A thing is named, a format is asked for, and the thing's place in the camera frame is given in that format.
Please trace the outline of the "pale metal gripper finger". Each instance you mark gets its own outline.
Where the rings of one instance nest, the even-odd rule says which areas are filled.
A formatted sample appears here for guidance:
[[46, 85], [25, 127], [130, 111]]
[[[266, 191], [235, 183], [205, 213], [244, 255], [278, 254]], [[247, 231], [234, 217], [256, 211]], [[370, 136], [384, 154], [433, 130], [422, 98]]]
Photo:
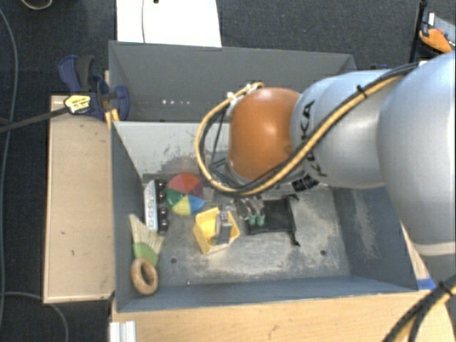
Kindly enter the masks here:
[[217, 244], [228, 244], [231, 235], [232, 223], [229, 221], [228, 211], [219, 211], [216, 218], [216, 237]]

